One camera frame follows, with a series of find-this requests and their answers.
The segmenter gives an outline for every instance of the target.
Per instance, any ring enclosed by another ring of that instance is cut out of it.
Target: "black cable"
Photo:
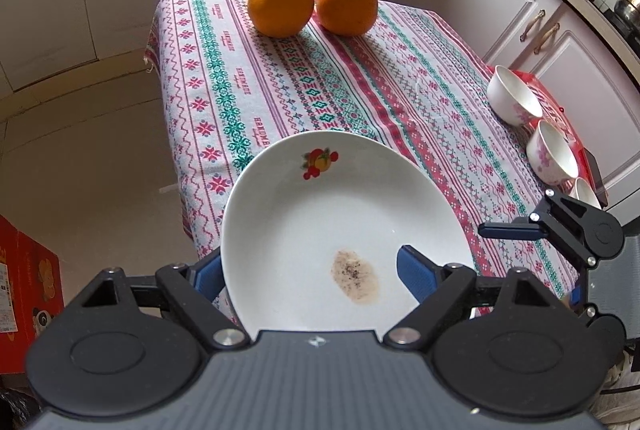
[[[606,394],[624,394],[625,392],[633,392],[635,390],[640,390],[640,384],[623,386],[621,388],[608,388],[607,390],[601,390],[600,393],[605,396]]]

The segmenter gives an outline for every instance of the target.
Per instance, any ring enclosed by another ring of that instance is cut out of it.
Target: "white bowl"
[[[542,118],[542,105],[527,84],[498,65],[486,89],[489,105],[505,123],[521,126]]]
[[[414,164],[365,137],[304,132],[240,175],[223,217],[222,267],[254,339],[261,329],[381,338],[417,305],[396,270],[403,244],[473,267],[449,203]]]
[[[574,187],[571,188],[569,196],[573,197],[574,199],[578,199],[583,203],[590,204],[591,206],[594,206],[595,208],[598,208],[600,210],[602,209],[602,206],[600,206],[600,201],[596,197],[596,194],[591,188],[591,185],[581,177],[578,177],[575,180]]]
[[[578,177],[578,162],[562,133],[541,120],[527,143],[527,158],[540,180],[560,185]]]

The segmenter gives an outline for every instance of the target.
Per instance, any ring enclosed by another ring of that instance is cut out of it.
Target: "stainless steel pot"
[[[640,0],[617,0],[613,11],[640,32]]]

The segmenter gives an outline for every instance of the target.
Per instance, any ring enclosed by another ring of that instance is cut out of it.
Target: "red box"
[[[27,349],[63,307],[58,258],[0,216],[0,374],[24,372]]]

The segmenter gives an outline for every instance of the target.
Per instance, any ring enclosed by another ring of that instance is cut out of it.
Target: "tablecloth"
[[[476,233],[483,221],[527,215],[542,184],[522,132],[488,105],[490,70],[437,14],[380,2],[375,26],[359,38],[334,36],[314,16],[299,35],[271,39],[253,28],[246,0],[161,0],[145,57],[161,80],[201,257],[219,245],[229,192],[255,155],[292,134],[337,129],[391,147],[437,184],[478,272],[524,266],[558,296],[572,289],[574,270],[546,241]]]

